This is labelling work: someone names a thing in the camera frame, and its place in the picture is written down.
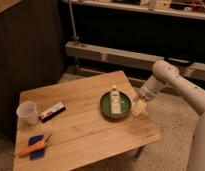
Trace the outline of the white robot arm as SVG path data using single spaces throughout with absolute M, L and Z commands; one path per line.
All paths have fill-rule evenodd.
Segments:
M 170 85 L 199 115 L 187 171 L 205 171 L 205 90 L 183 78 L 174 65 L 159 60 L 152 67 L 152 75 L 139 89 L 138 99 L 151 101 L 166 85 Z

